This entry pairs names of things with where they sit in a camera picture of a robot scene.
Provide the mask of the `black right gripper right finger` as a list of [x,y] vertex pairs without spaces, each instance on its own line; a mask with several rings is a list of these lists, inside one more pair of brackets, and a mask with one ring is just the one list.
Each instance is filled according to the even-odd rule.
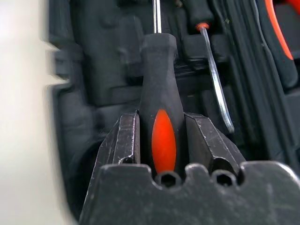
[[212,173],[226,170],[237,175],[245,162],[237,146],[212,121],[195,113],[185,113],[189,162],[201,164]]

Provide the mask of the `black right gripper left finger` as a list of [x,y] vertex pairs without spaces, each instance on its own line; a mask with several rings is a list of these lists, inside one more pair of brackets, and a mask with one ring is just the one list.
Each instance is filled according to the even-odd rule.
[[93,178],[104,165],[140,162],[140,118],[138,111],[135,111],[121,115],[103,140],[93,168]]

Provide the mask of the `black orange handled screwdriver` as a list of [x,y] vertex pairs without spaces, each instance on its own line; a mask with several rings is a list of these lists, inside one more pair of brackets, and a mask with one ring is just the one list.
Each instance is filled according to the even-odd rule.
[[139,109],[141,160],[153,174],[181,175],[188,162],[183,107],[174,73],[176,38],[162,32],[160,0],[152,0],[153,33],[144,37]]

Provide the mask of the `black plastic tool case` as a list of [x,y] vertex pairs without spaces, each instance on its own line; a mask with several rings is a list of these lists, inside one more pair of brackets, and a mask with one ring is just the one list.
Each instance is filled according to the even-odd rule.
[[[207,1],[232,134],[220,114],[204,38],[190,25],[183,0],[160,0],[162,32],[176,38],[184,115],[208,117],[237,146],[246,160],[239,173],[209,173],[188,159],[181,175],[153,174],[141,160],[104,165],[93,178],[103,140],[121,115],[140,109],[152,0],[47,0],[47,40],[57,48],[53,72],[66,80],[51,88],[52,112],[78,225],[300,225],[300,49],[288,46],[293,60],[287,58],[264,0]],[[273,6],[282,33],[300,28],[291,4],[273,0]]]

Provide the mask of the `small black handled screwdriver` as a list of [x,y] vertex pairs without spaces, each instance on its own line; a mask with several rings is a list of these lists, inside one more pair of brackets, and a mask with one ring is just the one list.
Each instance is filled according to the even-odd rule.
[[207,0],[183,0],[187,9],[190,25],[203,36],[208,55],[208,65],[210,68],[210,75],[217,99],[217,104],[220,110],[221,117],[227,127],[229,133],[234,132],[234,125],[227,107],[224,96],[222,84],[219,78],[218,69],[210,46],[210,39],[208,29],[213,22],[214,16],[210,11]]

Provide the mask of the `orange black handled tool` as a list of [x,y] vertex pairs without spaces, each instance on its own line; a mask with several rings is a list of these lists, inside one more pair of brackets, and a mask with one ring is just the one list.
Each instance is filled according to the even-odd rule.
[[[300,15],[300,0],[286,0],[289,4],[293,6],[293,8],[296,10],[296,12]],[[271,22],[271,25],[274,29],[274,32],[277,36],[277,39],[285,53],[288,59],[293,60],[293,56],[290,52],[290,49],[285,41],[285,38],[283,36],[283,33],[281,31],[281,28],[278,24],[278,20],[276,17],[275,9],[273,6],[273,0],[264,0],[265,6],[267,9],[267,13]]]

